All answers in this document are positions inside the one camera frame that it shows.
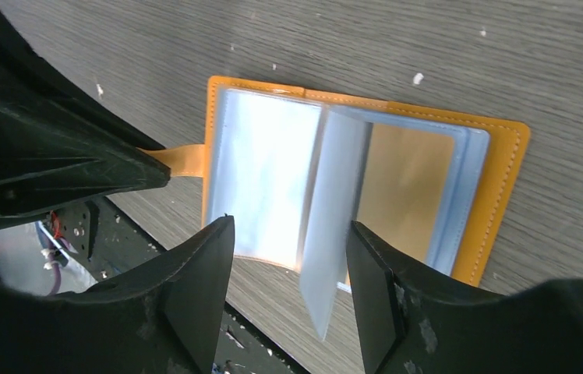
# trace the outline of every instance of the orange leather card holder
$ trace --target orange leather card holder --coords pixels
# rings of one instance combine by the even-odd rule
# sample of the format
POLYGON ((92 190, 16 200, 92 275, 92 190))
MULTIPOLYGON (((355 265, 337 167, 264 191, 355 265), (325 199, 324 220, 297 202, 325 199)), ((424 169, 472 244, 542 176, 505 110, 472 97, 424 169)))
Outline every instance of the orange leather card holder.
POLYGON ((530 140, 530 129, 527 125, 521 122, 425 108, 393 101, 380 101, 339 93, 307 90, 297 86, 214 76, 209 79, 207 88, 207 121, 204 144, 179 146, 159 151, 144 150, 169 166, 173 176, 203 178, 203 215, 207 208, 207 193, 210 185, 211 145, 214 140, 214 113, 219 87, 301 97, 328 104, 349 105, 394 115, 486 130, 490 136, 489 150, 451 274, 453 278, 467 284, 475 286, 479 284, 530 140))

